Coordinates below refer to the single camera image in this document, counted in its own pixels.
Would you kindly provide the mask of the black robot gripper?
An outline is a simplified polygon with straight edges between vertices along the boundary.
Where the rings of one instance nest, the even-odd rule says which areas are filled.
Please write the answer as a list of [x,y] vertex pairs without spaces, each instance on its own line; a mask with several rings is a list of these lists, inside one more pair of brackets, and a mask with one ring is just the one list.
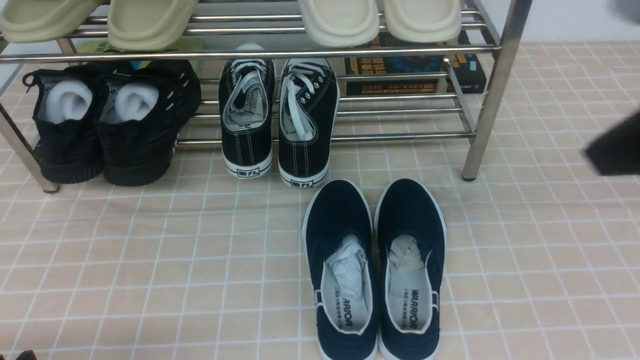
[[640,112],[599,135],[583,154],[599,176],[640,175]]

